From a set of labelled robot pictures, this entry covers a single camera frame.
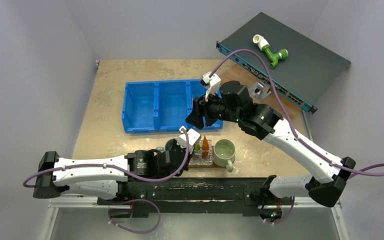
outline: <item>white pipe connector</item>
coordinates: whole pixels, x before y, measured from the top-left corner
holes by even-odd
[[[263,50],[263,47],[267,46],[269,47],[270,44],[269,42],[261,35],[259,34],[256,34],[253,38],[252,38],[252,42],[257,44],[258,45],[258,48],[262,51]]]

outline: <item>robotic arm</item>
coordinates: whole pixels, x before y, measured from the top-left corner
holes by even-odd
[[[311,197],[321,205],[333,207],[351,173],[327,163],[303,146],[298,138],[318,152],[325,153],[336,164],[353,169],[355,161],[350,157],[341,159],[330,154],[298,131],[298,138],[294,137],[286,119],[266,104],[253,103],[247,87],[238,81],[222,84],[221,97],[218,97],[214,94],[217,91],[213,87],[215,84],[211,83],[220,85],[220,78],[216,74],[212,78],[208,77],[208,73],[203,76],[201,83],[208,88],[207,93],[193,100],[193,109],[186,122],[198,129],[211,126],[217,120],[237,123],[242,131],[281,149],[310,172],[297,177],[276,176],[269,188],[274,196]]]

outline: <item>mug handle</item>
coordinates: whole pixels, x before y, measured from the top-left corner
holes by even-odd
[[[226,165],[226,169],[229,173],[233,172],[233,163],[232,163],[232,160],[227,160],[227,165]]]

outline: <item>orange object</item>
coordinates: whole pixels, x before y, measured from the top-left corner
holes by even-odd
[[[202,141],[202,150],[205,150],[205,151],[210,150],[210,145],[208,144],[208,140],[206,136],[204,136],[204,140]]]

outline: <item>table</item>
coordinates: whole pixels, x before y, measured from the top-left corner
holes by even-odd
[[[101,60],[80,128],[73,154],[74,159],[109,158],[164,146],[178,133],[126,134],[121,120],[126,82],[197,79],[211,71],[220,60]],[[228,60],[217,72],[224,81],[238,80],[251,86],[257,79]],[[295,128],[309,135],[304,115],[299,107],[282,97]],[[274,96],[264,100],[280,111]],[[236,146],[233,172],[225,168],[191,168],[182,177],[267,177],[269,175],[296,176],[308,171],[274,146],[242,132],[235,123],[224,122],[223,129],[206,132],[215,143],[229,139]],[[108,225],[107,206],[96,205],[96,197],[59,197],[52,199],[46,217],[43,239],[261,239],[298,237],[310,239],[347,240],[348,234],[341,213],[341,205],[323,207],[309,197],[296,198],[296,210],[290,219],[271,228],[262,225],[258,217],[238,214],[167,214],[153,232],[140,235]],[[133,218],[128,227],[144,230],[156,221],[151,213],[147,220]]]

